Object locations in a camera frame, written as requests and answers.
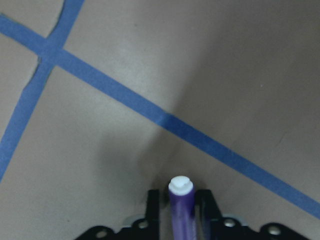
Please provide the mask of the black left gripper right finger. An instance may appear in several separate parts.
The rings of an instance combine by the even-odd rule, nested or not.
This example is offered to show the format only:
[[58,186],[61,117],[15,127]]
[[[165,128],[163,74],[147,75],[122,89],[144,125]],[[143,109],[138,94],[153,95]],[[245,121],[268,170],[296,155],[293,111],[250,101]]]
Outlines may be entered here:
[[195,193],[195,204],[199,207],[200,224],[206,240],[306,240],[293,229],[276,222],[264,224],[259,231],[232,216],[221,213],[209,189]]

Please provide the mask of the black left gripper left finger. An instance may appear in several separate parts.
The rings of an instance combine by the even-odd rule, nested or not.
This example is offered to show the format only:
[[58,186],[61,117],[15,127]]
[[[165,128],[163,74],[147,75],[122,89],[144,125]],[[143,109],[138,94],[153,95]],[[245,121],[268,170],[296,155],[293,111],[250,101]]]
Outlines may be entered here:
[[112,228],[97,225],[80,234],[78,240],[158,240],[160,238],[160,191],[147,192],[144,217],[115,232]]

